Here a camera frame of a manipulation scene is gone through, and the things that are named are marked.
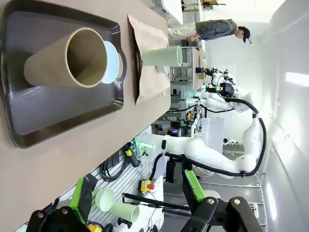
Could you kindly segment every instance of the beige cup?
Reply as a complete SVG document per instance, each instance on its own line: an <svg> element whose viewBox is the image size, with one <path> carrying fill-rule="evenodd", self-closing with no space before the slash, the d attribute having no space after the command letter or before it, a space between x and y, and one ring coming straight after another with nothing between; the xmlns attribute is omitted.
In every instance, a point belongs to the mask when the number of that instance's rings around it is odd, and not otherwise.
<svg viewBox="0 0 309 232"><path fill-rule="evenodd" d="M29 57L24 76L33 86L91 88L102 81L106 66L101 36L80 28Z"/></svg>

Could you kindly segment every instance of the screw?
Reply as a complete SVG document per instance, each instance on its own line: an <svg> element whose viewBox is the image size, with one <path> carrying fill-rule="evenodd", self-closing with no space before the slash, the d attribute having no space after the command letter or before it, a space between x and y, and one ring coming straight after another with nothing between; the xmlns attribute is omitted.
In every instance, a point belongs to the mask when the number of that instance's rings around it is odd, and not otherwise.
<svg viewBox="0 0 309 232"><path fill-rule="evenodd" d="M208 204L213 204L213 203L214 203L214 200L213 200L213 199L208 199L208 200L207 200L207 203L208 203Z"/></svg>
<svg viewBox="0 0 309 232"><path fill-rule="evenodd" d="M63 214L67 214L67 213L68 213L68 210L67 210L67 209L62 209L61 212L62 212Z"/></svg>
<svg viewBox="0 0 309 232"><path fill-rule="evenodd" d="M38 217L39 217L39 218L42 218L43 216L44 216L44 214L38 213Z"/></svg>
<svg viewBox="0 0 309 232"><path fill-rule="evenodd" d="M240 204L240 200L236 199L236 200L234 200L234 203L235 204Z"/></svg>

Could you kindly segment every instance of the hat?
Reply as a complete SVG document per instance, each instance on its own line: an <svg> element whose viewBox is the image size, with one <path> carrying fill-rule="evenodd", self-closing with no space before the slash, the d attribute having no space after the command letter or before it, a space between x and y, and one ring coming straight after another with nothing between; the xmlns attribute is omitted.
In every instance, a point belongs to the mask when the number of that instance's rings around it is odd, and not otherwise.
<svg viewBox="0 0 309 232"><path fill-rule="evenodd" d="M244 41L244 43L246 43L246 40L249 40L250 41L250 31L249 31L249 29L248 28L246 28L246 27L241 27L240 28L240 30L243 30L243 41Z"/></svg>

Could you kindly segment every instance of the beige pants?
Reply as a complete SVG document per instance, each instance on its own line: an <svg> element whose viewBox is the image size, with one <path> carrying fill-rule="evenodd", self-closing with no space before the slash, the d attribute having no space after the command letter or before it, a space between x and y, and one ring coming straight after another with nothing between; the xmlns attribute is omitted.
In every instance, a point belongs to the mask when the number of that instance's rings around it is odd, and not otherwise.
<svg viewBox="0 0 309 232"><path fill-rule="evenodd" d="M169 28L169 38L173 40L185 40L187 37L196 33L195 23L182 26L181 28Z"/></svg>

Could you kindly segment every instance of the gray shirt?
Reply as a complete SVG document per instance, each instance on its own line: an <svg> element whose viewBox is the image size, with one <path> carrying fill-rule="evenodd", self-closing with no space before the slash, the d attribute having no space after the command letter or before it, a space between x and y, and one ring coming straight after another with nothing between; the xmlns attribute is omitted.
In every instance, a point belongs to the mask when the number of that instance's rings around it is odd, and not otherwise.
<svg viewBox="0 0 309 232"><path fill-rule="evenodd" d="M232 19L209 20L195 23L200 40L214 40L223 36L233 35L237 29Z"/></svg>

